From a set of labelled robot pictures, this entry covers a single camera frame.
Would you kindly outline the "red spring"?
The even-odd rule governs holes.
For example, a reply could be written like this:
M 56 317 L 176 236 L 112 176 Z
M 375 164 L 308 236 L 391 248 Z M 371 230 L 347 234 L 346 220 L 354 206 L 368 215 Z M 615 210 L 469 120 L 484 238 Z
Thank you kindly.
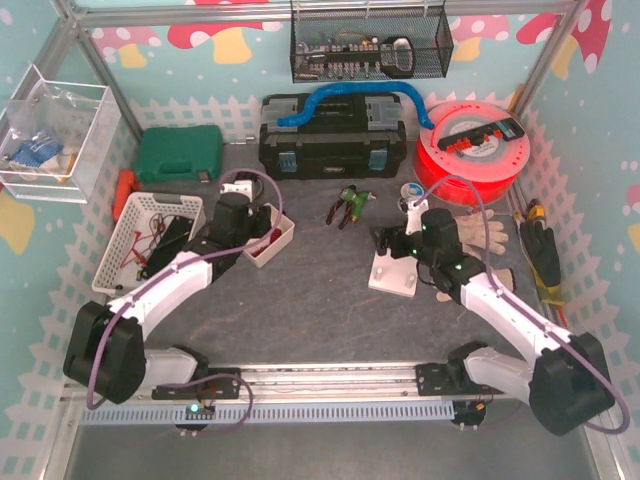
M 253 253 L 252 256 L 254 258 L 260 256 L 269 246 L 271 246 L 273 243 L 275 243 L 282 235 L 282 230 L 280 228 L 276 228 L 270 235 L 269 240 L 264 243 L 263 245 L 261 245 L 259 248 L 257 248 Z

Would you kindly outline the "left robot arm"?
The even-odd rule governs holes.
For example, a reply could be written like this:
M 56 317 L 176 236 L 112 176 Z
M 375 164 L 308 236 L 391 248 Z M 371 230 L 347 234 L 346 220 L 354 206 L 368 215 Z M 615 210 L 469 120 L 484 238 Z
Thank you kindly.
M 169 263 L 129 294 L 77 313 L 63 373 L 114 404 L 138 390 L 195 389 L 208 374 L 206 358 L 184 346 L 150 350 L 150 333 L 178 306 L 208 288 L 237 262 L 244 247 L 272 229 L 269 206 L 253 203 L 253 183 L 226 183 L 211 221 Z

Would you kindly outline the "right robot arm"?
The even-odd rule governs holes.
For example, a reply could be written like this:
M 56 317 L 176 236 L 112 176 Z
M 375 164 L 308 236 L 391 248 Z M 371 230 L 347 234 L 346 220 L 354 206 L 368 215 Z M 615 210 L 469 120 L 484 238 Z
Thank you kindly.
M 553 324 L 511 292 L 482 260 L 467 253 L 444 208 L 409 210 L 405 222 L 371 231 L 376 254 L 369 285 L 415 288 L 419 268 L 436 289 L 481 317 L 519 353 L 510 357 L 469 342 L 444 363 L 417 366 L 421 395 L 506 393 L 528 405 L 550 433 L 562 436 L 616 403 L 600 342 Z

